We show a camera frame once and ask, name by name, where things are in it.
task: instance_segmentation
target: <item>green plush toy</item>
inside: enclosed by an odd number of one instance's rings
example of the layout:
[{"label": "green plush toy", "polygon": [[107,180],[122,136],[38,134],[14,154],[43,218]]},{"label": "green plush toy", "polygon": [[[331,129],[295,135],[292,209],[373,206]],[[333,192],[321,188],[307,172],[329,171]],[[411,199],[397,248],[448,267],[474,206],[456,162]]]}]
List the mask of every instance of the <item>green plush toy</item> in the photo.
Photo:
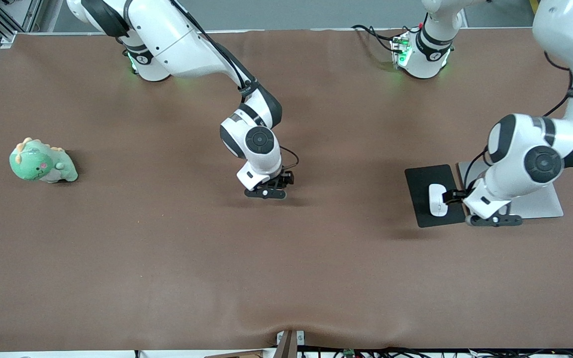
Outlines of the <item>green plush toy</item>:
[{"label": "green plush toy", "polygon": [[79,175],[66,152],[57,147],[26,138],[10,154],[10,168],[24,180],[56,183],[61,179],[75,181]]}]

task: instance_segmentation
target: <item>robotic arm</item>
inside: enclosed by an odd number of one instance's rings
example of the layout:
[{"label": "robotic arm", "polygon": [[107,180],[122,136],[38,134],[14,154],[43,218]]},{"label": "robotic arm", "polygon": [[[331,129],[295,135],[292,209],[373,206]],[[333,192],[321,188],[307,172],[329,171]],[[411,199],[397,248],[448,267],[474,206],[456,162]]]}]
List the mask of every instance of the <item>robotic arm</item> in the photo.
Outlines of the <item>robotic arm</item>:
[{"label": "robotic arm", "polygon": [[[542,0],[532,30],[544,50],[568,64],[573,78],[573,0]],[[469,224],[519,224],[519,218],[514,222],[499,209],[573,167],[573,81],[566,98],[563,118],[512,114],[492,128],[487,140],[492,166],[462,193],[463,203],[475,214]]]},{"label": "robotic arm", "polygon": [[452,42],[461,29],[466,6],[485,0],[421,0],[426,18],[421,29],[411,29],[393,39],[398,67],[418,79],[429,79],[446,65]]},{"label": "robotic arm", "polygon": [[264,199],[286,197],[283,189],[293,184],[293,174],[282,166],[280,145],[271,131],[282,119],[282,106],[181,4],[175,0],[67,2],[79,20],[124,45],[135,71],[145,80],[228,75],[242,100],[221,123],[220,138],[234,156],[246,159],[237,173],[245,194]]}]

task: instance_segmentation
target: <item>white mouse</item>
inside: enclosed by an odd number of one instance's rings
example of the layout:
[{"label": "white mouse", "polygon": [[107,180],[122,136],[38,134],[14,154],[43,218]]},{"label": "white mouse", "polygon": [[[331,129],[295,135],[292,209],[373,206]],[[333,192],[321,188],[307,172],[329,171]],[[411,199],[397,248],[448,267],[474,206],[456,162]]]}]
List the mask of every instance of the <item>white mouse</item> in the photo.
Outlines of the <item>white mouse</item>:
[{"label": "white mouse", "polygon": [[428,201],[430,202],[430,213],[436,217],[446,216],[448,206],[444,202],[443,193],[446,187],[441,184],[430,184],[428,186]]}]

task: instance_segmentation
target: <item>white robot link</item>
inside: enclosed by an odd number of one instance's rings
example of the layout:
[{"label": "white robot link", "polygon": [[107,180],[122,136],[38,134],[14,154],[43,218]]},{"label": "white robot link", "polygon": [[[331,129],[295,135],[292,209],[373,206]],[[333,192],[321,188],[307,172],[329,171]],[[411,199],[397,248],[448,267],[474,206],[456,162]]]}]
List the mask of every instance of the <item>white robot link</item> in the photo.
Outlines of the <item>white robot link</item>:
[{"label": "white robot link", "polygon": [[560,119],[511,114],[492,128],[487,139],[491,167],[467,190],[444,195],[446,202],[463,201],[473,213],[468,217],[473,226],[521,224],[518,215],[502,215],[499,209],[573,167],[573,0],[542,0],[532,31],[548,54],[569,67],[566,112]]},{"label": "white robot link", "polygon": [[220,125],[220,138],[235,156],[246,159],[237,173],[248,197],[284,199],[293,184],[282,166],[278,139],[271,129],[282,106],[225,47],[205,33],[176,0],[67,0],[72,14],[116,38],[145,80],[168,76],[193,79],[228,75],[242,95],[236,111]]},{"label": "white robot link", "polygon": [[421,0],[426,8],[423,26],[391,41],[395,65],[418,79],[437,75],[446,65],[453,40],[464,22],[464,7],[485,1]]}]

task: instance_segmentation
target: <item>black mouse pad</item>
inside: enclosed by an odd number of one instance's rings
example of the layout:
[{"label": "black mouse pad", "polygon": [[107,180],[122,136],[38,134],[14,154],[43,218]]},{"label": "black mouse pad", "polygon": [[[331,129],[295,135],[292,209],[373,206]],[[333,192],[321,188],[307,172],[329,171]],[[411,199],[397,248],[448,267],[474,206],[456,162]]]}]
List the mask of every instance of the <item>black mouse pad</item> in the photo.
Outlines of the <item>black mouse pad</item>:
[{"label": "black mouse pad", "polygon": [[441,184],[446,187],[446,190],[457,188],[449,165],[406,169],[405,176],[419,227],[457,224],[466,221],[464,207],[461,204],[448,205],[448,213],[443,217],[430,214],[428,204],[428,187],[430,184]]}]

